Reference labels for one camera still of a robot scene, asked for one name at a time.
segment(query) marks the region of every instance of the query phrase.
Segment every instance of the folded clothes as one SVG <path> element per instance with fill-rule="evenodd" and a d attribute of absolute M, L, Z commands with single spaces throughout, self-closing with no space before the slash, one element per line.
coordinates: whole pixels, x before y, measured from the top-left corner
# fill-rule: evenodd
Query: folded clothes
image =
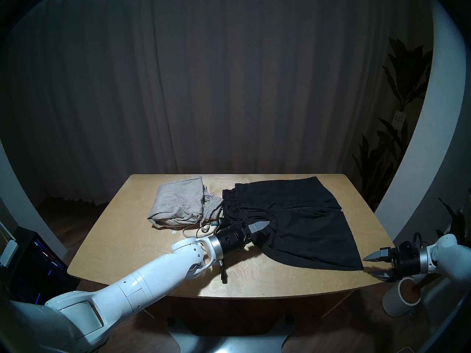
<path fill-rule="evenodd" d="M 178 227 L 214 220 L 222 198 L 205 190 L 201 177 L 164 183 L 147 216 L 156 227 Z"/>
<path fill-rule="evenodd" d="M 305 268 L 363 269 L 341 207 L 317 177 L 237 183 L 222 198 L 231 226 L 269 221 L 251 233 L 253 243 L 271 259 Z"/>

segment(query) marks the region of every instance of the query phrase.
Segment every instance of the elastic waistband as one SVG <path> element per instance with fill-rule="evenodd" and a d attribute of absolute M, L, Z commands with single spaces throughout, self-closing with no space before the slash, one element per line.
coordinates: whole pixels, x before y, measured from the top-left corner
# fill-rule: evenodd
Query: elastic waistband
<path fill-rule="evenodd" d="M 224 216 L 229 217 L 237 224 L 242 224 L 242 217 L 240 215 L 240 203 L 235 195 L 235 190 L 222 191 L 223 210 Z"/>

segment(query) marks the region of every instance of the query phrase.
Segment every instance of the white cup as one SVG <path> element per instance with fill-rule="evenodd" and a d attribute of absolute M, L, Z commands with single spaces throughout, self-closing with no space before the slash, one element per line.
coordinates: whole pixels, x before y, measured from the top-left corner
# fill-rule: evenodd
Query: white cup
<path fill-rule="evenodd" d="M 386 314 L 392 316 L 393 318 L 407 313 L 410 309 L 416 306 L 422 298 L 422 296 L 420 296 L 419 299 L 413 304 L 410 304 L 402 298 L 401 284 L 405 280 L 414 281 L 414 279 L 411 277 L 404 277 L 401 281 L 396 282 L 394 286 L 383 296 L 384 312 L 386 312 Z"/>

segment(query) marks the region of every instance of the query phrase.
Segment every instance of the white wall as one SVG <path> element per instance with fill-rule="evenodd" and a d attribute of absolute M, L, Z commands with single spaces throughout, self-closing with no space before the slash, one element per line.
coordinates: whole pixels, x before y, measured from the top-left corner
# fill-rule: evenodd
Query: white wall
<path fill-rule="evenodd" d="M 18 226 L 37 232 L 61 259 L 67 248 L 52 233 L 21 188 L 0 142 L 0 197 Z"/>
<path fill-rule="evenodd" d="M 1 19 L 2 12 L 0 5 L 0 22 L 2 22 Z M 4 71 L 7 65 L 4 59 L 4 51 L 4 47 L 0 49 L 0 71 Z M 7 88 L 6 76 L 0 76 L 0 139 L 21 187 L 26 195 L 28 195 L 31 203 L 37 207 L 45 200 L 48 194 L 38 177 L 36 168 L 31 166 L 31 155 L 28 154 L 24 141 L 21 138 L 11 98 L 6 91 Z"/>
<path fill-rule="evenodd" d="M 375 212 L 395 243 L 411 239 L 417 231 L 426 241 L 436 240 L 435 229 L 445 229 L 450 221 L 438 197 L 453 208 L 462 206 L 471 180 L 467 160 L 471 109 L 463 101 L 466 47 L 436 0 L 432 12 L 433 61 L 422 111 L 404 159 Z"/>

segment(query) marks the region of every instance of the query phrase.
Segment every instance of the grey clothing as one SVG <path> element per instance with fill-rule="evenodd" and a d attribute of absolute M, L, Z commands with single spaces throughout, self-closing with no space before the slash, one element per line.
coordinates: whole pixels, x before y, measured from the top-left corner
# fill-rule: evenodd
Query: grey clothing
<path fill-rule="evenodd" d="M 212 193 L 204 193 L 203 203 L 203 219 L 202 222 L 216 220 L 219 210 L 222 207 L 222 197 L 213 195 Z"/>
<path fill-rule="evenodd" d="M 153 225 L 178 227 L 215 220 L 222 198 L 206 192 L 201 177 L 164 183 L 157 189 L 147 216 Z"/>

